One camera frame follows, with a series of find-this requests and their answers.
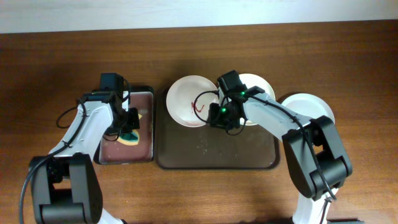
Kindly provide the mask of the green and yellow sponge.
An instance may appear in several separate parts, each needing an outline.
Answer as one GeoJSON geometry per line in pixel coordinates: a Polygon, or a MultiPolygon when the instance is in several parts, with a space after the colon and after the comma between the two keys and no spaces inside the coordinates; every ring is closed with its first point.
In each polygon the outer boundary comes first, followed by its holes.
{"type": "Polygon", "coordinates": [[[130,133],[120,134],[117,141],[127,146],[136,146],[139,144],[140,135],[136,129],[133,129],[130,133]]]}

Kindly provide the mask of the white plate with faint stains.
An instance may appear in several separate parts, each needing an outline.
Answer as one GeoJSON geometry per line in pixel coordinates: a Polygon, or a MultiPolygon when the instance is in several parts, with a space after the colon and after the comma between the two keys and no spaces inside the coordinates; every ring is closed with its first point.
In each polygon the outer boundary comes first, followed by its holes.
{"type": "MultiPolygon", "coordinates": [[[[271,87],[271,85],[262,77],[251,74],[251,73],[242,73],[239,75],[239,78],[242,84],[246,85],[247,89],[250,89],[254,86],[257,86],[264,90],[267,96],[264,96],[262,93],[257,94],[256,97],[260,98],[264,101],[271,101],[275,103],[275,93],[271,87]]],[[[261,127],[266,122],[266,119],[270,115],[271,106],[267,106],[262,104],[260,101],[256,99],[249,98],[245,103],[243,103],[244,115],[247,119],[246,126],[255,126],[258,125],[258,121],[261,124],[261,127]]]]}

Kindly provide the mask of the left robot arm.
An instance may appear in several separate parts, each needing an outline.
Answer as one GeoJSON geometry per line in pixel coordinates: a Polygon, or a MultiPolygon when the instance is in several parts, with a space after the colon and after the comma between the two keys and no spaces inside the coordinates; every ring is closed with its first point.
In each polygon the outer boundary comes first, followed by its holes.
{"type": "Polygon", "coordinates": [[[61,141],[33,157],[23,189],[30,187],[37,223],[124,223],[103,207],[93,160],[103,136],[132,129],[127,91],[93,91],[77,101],[77,114],[61,141]]]}

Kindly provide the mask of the pale grey plate red streaks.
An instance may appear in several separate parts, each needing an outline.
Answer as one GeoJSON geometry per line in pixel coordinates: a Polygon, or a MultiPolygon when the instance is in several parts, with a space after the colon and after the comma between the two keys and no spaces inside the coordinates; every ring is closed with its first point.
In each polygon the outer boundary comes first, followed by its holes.
{"type": "Polygon", "coordinates": [[[321,98],[308,93],[296,93],[288,96],[281,103],[288,109],[311,118],[327,116],[335,122],[330,106],[321,98]]]}

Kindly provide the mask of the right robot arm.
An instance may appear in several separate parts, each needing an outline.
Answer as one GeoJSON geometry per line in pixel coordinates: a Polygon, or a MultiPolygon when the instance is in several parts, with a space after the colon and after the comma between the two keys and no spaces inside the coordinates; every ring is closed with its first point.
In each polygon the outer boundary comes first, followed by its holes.
{"type": "Polygon", "coordinates": [[[254,86],[219,90],[207,123],[229,131],[252,121],[282,141],[289,175],[299,191],[293,223],[326,223],[336,192],[352,174],[353,166],[334,122],[327,116],[298,114],[254,86]]]}

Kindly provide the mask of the white plate with red squiggle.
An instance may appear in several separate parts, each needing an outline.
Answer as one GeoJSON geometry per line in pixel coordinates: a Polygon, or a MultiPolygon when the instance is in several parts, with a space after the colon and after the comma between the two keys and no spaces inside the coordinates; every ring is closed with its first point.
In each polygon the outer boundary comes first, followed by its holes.
{"type": "Polygon", "coordinates": [[[198,128],[206,123],[211,103],[218,103],[218,96],[214,93],[205,93],[194,104],[196,97],[205,91],[217,91],[215,84],[205,77],[189,75],[180,78],[169,88],[166,97],[166,106],[171,117],[182,126],[198,128]]]}

